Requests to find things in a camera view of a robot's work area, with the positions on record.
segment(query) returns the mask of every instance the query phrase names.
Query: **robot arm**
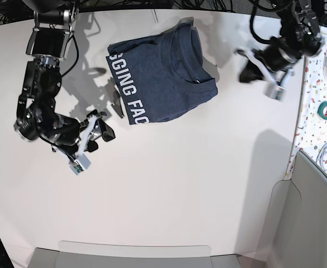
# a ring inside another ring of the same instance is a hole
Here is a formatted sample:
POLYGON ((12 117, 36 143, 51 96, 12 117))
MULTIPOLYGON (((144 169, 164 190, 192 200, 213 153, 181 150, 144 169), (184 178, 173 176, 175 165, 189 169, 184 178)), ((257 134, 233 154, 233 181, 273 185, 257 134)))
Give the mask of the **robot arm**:
POLYGON ((55 97, 62 85, 60 59, 71 39, 77 46, 73 23, 78 15, 78 1, 24 2, 35 10, 35 26, 26 50, 33 60, 27 63, 14 128, 27 141, 40 138, 49 143, 53 151, 69 159, 70 168, 78 174, 90 165, 84 151, 95 151, 97 138, 106 142, 115 138, 114 131, 103 121, 104 112, 94 110, 84 122, 55 113, 55 97))
POLYGON ((264 40, 257 36, 253 28, 258 0, 249 0, 255 4, 251 16, 251 33, 254 38, 268 45, 265 50, 237 52, 248 58, 246 67, 241 72, 239 81, 249 83, 254 80, 269 82, 266 94, 273 99, 280 99, 285 91, 283 84, 292 73, 292 67, 303 57, 314 57, 319 54, 324 40, 320 34, 320 27, 316 14, 311 9, 311 0, 289 1, 271 0, 280 8, 277 15, 281 18, 280 37, 264 40), (284 75, 277 81, 278 72, 284 75))

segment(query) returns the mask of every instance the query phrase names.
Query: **folded t-shirt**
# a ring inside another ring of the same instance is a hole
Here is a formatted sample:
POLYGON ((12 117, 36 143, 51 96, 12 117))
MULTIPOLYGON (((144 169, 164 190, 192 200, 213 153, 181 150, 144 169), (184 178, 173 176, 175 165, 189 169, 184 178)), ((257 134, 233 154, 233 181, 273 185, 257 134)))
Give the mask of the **folded t-shirt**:
POLYGON ((202 68, 199 37, 190 23, 110 45, 108 51, 131 125, 178 118, 217 95, 214 78, 202 68))

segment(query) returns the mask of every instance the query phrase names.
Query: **white panel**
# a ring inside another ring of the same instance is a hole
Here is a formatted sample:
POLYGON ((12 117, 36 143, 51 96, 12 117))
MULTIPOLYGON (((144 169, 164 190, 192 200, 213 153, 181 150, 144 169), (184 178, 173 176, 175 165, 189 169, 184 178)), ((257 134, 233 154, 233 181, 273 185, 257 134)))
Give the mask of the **white panel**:
POLYGON ((210 256, 209 246, 132 247, 61 241, 59 250, 67 253, 124 258, 196 258, 210 256))
POLYGON ((327 175, 296 155, 292 182, 267 264, 271 268, 327 268, 327 175))

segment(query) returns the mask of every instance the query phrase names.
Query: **tape roll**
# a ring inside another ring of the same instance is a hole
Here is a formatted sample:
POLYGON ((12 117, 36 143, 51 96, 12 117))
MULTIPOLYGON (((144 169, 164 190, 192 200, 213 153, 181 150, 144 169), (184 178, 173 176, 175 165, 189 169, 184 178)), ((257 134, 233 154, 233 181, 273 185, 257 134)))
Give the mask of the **tape roll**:
POLYGON ((318 115, 324 119, 327 120, 327 102, 322 102, 318 109, 318 115))

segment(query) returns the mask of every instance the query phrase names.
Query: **white tabletop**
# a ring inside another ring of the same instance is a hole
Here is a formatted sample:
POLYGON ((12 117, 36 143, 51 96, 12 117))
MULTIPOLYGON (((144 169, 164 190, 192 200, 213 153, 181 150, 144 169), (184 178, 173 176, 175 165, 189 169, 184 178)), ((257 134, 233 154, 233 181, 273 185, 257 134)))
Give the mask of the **white tabletop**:
MULTIPOLYGON (((81 58, 56 97, 57 113, 83 119, 87 110, 111 114, 116 139, 88 154, 76 177, 65 159, 38 140, 13 131, 33 22, 0 26, 0 237, 10 258, 27 266, 35 247, 59 241, 131 246, 208 245, 212 255, 256 249, 271 191, 284 178, 299 109, 303 62, 282 102, 267 98, 265 82, 241 84, 246 59, 238 47, 261 47, 249 16, 156 10, 81 14, 81 58), (166 123, 130 126, 108 101, 109 44, 159 34, 194 17, 218 95, 166 123), (105 68, 99 75, 93 68, 105 68)), ((278 35, 280 21, 257 17, 257 32, 278 35)), ((71 46, 65 70, 75 59, 71 46)))

